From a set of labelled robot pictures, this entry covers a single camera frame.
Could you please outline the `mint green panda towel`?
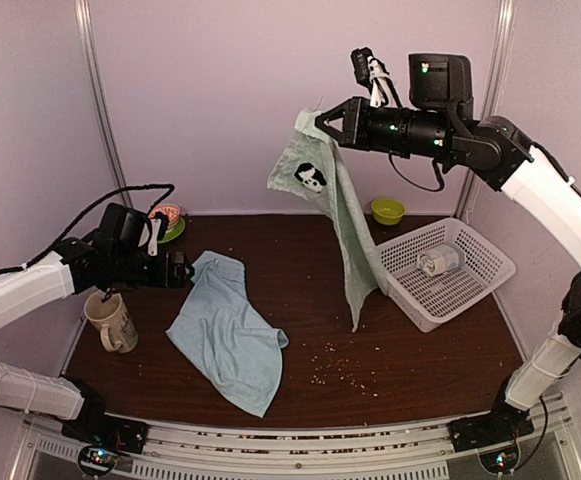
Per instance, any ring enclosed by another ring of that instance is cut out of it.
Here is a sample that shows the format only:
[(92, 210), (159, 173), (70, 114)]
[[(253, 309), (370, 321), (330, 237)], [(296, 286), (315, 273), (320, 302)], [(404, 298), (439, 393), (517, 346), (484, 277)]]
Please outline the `mint green panda towel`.
[(316, 127), (317, 111), (301, 111), (294, 133), (267, 179), (267, 188), (293, 194), (327, 216), (338, 240), (344, 292), (357, 331), (367, 296), (388, 291), (386, 274), (364, 210), (338, 146)]

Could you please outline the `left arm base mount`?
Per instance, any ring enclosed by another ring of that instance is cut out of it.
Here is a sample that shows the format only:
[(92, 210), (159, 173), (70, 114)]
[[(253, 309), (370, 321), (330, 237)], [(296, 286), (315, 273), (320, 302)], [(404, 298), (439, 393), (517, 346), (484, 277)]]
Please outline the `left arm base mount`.
[(77, 455), (77, 466), (92, 479), (108, 475), (122, 457), (141, 454), (147, 441), (149, 425), (107, 413), (105, 400), (85, 382), (69, 378), (84, 399), (74, 420), (62, 420), (61, 433), (85, 443)]

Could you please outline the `light blue towel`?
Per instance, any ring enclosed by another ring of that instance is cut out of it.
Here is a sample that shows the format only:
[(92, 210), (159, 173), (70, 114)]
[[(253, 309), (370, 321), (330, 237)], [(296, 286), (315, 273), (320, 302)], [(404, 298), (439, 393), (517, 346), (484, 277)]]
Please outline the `light blue towel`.
[(262, 418), (279, 389), (289, 340), (251, 305), (241, 261), (205, 251), (193, 268), (193, 287), (166, 335), (226, 400)]

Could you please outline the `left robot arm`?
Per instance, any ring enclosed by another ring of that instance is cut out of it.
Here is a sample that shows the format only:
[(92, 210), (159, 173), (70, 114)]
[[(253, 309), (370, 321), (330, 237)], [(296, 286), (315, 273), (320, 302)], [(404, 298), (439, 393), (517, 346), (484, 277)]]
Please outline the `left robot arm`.
[[(62, 237), (40, 259), (0, 275), (0, 330), (32, 311), (92, 287), (181, 288), (194, 269), (181, 252), (162, 253), (165, 216), (109, 204), (83, 239)], [(93, 444), (114, 433), (108, 415), (89, 405), (84, 388), (0, 362), (0, 407), (73, 420)]]

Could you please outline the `white perforated plastic basket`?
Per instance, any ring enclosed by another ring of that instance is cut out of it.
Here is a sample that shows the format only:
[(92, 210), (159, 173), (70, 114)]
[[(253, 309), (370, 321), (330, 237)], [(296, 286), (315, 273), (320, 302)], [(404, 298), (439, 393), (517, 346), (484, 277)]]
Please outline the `white perforated plastic basket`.
[[(441, 244), (464, 254), (459, 268), (429, 277), (417, 255)], [(466, 311), (516, 272), (500, 249), (465, 223), (446, 218), (377, 246), (389, 297), (422, 332), (428, 333)]]

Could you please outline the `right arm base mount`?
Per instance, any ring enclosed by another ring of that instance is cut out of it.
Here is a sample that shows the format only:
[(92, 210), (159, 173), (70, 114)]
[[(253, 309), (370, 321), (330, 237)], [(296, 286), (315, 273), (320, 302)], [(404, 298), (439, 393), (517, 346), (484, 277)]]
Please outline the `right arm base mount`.
[(527, 411), (499, 396), (483, 414), (462, 417), (448, 424), (455, 453), (476, 450), (481, 466), (490, 474), (512, 474), (521, 463), (519, 439), (532, 434), (534, 424)]

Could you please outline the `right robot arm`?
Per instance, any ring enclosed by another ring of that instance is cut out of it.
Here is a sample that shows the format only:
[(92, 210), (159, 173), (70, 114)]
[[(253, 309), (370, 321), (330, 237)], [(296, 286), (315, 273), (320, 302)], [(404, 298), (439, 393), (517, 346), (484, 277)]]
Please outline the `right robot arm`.
[(579, 266), (562, 302), (557, 331), (504, 381), (491, 410), (454, 421), (480, 427), (500, 442), (522, 432), (530, 409), (581, 358), (581, 192), (558, 161), (501, 116), (473, 117), (471, 64), (463, 55), (409, 55), (410, 107), (404, 107), (383, 62), (363, 47), (352, 51), (354, 96), (316, 118), (316, 127), (344, 148), (389, 156), (429, 157), (436, 177), (465, 166), (492, 190), (528, 211)]

